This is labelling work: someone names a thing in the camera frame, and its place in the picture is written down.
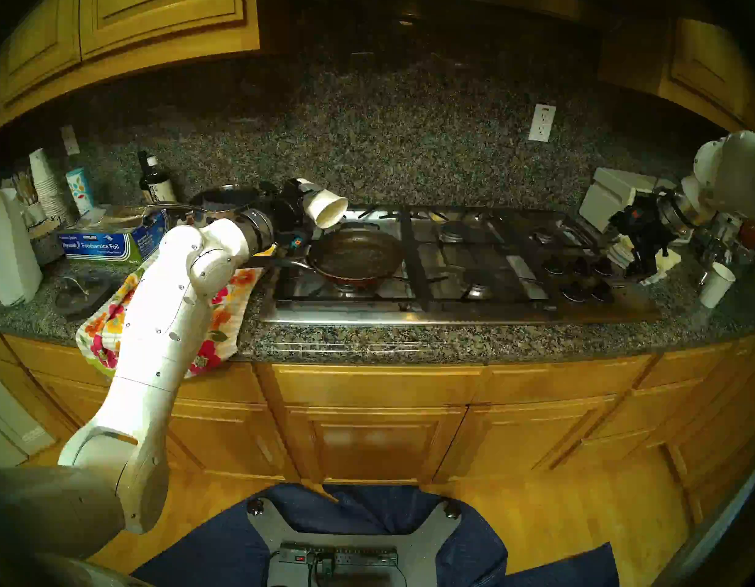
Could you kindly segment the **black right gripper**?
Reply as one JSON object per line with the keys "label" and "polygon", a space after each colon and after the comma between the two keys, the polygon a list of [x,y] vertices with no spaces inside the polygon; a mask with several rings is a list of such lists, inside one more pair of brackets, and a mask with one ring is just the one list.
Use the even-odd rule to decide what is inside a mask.
{"label": "black right gripper", "polygon": [[610,226],[633,243],[632,261],[625,277],[645,280],[657,273],[656,254],[668,256],[668,231],[661,223],[655,197],[636,197],[633,203],[610,217]]}

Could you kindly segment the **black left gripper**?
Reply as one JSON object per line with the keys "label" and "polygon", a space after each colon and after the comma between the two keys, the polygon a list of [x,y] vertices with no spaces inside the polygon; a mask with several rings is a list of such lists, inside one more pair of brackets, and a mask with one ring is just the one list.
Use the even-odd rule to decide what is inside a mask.
{"label": "black left gripper", "polygon": [[288,179],[270,201],[274,238],[281,248],[305,248],[312,238],[312,220],[305,213],[305,195],[316,194],[321,186],[307,179]]}

